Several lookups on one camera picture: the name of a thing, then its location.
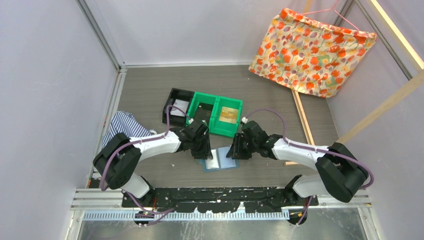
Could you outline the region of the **blue card holder wallet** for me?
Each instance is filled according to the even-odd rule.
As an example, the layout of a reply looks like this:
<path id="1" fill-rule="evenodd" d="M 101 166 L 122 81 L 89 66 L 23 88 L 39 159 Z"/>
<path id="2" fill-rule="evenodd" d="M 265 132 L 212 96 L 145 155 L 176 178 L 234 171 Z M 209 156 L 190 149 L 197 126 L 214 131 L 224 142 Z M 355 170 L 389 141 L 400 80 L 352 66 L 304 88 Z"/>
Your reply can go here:
<path id="1" fill-rule="evenodd" d="M 229 151 L 229 146 L 216 148 L 211 151 L 212 159 L 197 159 L 196 162 L 202 165 L 204 172 L 236 169 L 239 167 L 239 161 L 227 157 Z"/>

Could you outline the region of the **white cards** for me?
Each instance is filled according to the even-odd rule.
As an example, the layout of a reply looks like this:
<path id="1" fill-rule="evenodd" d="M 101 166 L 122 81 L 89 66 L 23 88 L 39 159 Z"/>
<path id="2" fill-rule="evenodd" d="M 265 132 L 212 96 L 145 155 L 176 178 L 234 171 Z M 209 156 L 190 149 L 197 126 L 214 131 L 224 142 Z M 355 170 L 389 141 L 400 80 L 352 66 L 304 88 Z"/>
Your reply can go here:
<path id="1" fill-rule="evenodd" d="M 176 99 L 173 104 L 174 107 L 170 110 L 170 115 L 185 117 L 187 108 L 189 107 L 189 102 L 182 99 Z"/>

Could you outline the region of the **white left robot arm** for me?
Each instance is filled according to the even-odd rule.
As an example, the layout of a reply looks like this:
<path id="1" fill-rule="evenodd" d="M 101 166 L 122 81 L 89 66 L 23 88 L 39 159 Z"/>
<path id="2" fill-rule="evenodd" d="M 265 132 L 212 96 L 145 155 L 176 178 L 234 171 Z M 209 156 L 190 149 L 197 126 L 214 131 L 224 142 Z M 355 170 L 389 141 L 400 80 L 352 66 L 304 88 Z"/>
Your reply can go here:
<path id="1" fill-rule="evenodd" d="M 116 134 L 93 159 L 100 173 L 99 188 L 121 189 L 134 197 L 141 207 L 153 202 L 152 186 L 135 174 L 139 162 L 161 154 L 190 151 L 194 159 L 212 159 L 210 131 L 205 121 L 190 120 L 184 127 L 174 127 L 166 132 L 146 136 L 128 137 Z"/>

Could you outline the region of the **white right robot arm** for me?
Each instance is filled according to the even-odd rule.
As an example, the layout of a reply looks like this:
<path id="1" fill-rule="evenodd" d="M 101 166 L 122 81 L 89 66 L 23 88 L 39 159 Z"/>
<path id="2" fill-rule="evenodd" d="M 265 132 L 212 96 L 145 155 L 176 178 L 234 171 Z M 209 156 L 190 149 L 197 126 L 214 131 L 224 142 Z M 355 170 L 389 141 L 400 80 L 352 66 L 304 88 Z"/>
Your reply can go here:
<path id="1" fill-rule="evenodd" d="M 359 189 L 367 188 L 374 181 L 371 171 L 341 143 L 331 146 L 301 143 L 278 134 L 268 135 L 257 122 L 249 121 L 234 135 L 226 156 L 248 160 L 254 153 L 295 162 L 317 172 L 296 176 L 287 185 L 285 198 L 291 205 L 299 205 L 305 198 L 316 195 L 331 195 L 348 203 Z"/>

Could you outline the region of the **green bin with gold card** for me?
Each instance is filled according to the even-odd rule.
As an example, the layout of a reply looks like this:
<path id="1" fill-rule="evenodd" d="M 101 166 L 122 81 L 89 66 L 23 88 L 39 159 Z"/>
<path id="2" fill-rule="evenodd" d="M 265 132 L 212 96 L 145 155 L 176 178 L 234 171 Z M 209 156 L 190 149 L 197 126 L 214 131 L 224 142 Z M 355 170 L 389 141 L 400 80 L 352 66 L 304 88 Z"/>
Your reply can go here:
<path id="1" fill-rule="evenodd" d="M 239 128 L 242 109 L 242 100 L 218 96 L 209 122 L 210 132 L 233 138 Z"/>

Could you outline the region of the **gold credit card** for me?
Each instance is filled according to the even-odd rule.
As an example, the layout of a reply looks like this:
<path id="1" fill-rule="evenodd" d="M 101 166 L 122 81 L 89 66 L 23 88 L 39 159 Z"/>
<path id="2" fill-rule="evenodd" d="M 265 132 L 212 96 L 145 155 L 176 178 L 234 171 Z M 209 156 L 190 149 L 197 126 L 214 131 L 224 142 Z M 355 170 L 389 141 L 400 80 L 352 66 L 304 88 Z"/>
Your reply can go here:
<path id="1" fill-rule="evenodd" d="M 238 122 L 238 115 L 238 109 L 223 106 L 219 114 L 219 121 L 229 124 L 236 124 Z"/>

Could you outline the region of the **black credit card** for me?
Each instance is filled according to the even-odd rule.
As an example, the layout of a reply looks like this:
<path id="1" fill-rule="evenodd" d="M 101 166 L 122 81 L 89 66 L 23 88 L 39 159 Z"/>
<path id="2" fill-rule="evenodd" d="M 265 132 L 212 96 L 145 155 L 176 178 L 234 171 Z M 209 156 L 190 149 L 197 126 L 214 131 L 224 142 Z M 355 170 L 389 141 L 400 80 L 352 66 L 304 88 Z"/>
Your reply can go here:
<path id="1" fill-rule="evenodd" d="M 213 104 L 200 102 L 194 113 L 193 118 L 201 122 L 204 121 L 207 125 L 209 125 L 213 108 Z"/>

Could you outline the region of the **green bin with black card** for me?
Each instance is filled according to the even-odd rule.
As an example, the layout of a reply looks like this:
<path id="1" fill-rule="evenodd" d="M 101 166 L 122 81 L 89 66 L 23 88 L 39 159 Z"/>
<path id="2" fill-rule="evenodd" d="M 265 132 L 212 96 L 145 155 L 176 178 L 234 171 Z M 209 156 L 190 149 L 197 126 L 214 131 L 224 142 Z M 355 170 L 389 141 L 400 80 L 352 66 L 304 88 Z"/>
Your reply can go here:
<path id="1" fill-rule="evenodd" d="M 188 108 L 187 115 L 198 121 L 205 121 L 211 133 L 215 132 L 216 105 L 218 96 L 195 92 Z"/>

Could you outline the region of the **black plastic bin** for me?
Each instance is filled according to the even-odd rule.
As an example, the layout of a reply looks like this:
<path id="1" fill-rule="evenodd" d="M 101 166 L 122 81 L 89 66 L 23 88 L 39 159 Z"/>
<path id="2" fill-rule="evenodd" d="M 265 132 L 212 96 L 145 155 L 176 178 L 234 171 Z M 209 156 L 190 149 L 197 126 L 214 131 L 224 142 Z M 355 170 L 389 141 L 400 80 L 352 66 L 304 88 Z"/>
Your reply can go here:
<path id="1" fill-rule="evenodd" d="M 172 88 L 162 111 L 162 123 L 183 127 L 186 124 L 189 107 L 195 92 L 179 88 Z"/>

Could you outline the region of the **blue striped cloth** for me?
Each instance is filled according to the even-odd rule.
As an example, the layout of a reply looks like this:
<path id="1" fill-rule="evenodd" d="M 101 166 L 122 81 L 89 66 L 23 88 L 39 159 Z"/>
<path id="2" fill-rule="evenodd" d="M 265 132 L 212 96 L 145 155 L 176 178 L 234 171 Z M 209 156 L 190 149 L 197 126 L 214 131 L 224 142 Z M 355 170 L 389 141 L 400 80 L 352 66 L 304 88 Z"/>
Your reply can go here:
<path id="1" fill-rule="evenodd" d="M 117 134 L 123 133 L 127 137 L 148 137 L 156 134 L 154 129 L 148 129 L 142 126 L 129 112 L 117 111 L 108 126 L 108 132 L 103 136 L 101 147 L 104 148 L 107 143 Z"/>

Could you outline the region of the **floral orange fabric bag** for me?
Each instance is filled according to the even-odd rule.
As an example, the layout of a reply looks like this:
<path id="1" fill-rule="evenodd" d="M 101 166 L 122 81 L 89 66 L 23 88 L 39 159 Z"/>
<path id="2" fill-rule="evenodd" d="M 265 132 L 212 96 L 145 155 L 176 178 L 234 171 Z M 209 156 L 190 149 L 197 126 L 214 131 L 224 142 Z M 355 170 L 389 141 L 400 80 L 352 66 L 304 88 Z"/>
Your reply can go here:
<path id="1" fill-rule="evenodd" d="M 374 32 L 334 26 L 283 8 L 248 69 L 298 93 L 331 98 L 376 41 Z"/>

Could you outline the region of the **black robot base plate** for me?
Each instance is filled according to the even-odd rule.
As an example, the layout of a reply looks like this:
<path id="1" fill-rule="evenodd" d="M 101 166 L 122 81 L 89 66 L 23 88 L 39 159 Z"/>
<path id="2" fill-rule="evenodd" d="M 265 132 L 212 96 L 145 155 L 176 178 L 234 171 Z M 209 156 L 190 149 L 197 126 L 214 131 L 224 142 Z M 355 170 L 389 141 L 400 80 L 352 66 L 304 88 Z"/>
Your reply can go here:
<path id="1" fill-rule="evenodd" d="M 283 188 L 265 187 L 162 187 L 150 190 L 137 202 L 145 209 L 175 213 L 276 213 L 283 207 L 304 208 L 307 200 Z"/>

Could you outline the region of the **wooden frame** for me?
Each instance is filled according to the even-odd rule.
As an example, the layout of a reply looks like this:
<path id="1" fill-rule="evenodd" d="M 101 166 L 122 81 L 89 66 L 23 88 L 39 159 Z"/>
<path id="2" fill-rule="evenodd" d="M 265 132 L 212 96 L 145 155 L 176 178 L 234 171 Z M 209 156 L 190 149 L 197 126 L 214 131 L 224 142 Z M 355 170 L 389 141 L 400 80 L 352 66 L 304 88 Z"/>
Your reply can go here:
<path id="1" fill-rule="evenodd" d="M 424 56 L 424 45 L 415 40 L 424 34 L 421 0 L 345 0 L 337 25 L 354 22 L 378 35 L 376 45 L 331 98 L 295 94 L 302 117 L 310 126 L 315 106 L 331 114 L 341 143 L 368 167 L 412 168 L 424 165 L 424 84 L 412 80 L 424 69 L 411 51 L 410 41 Z"/>

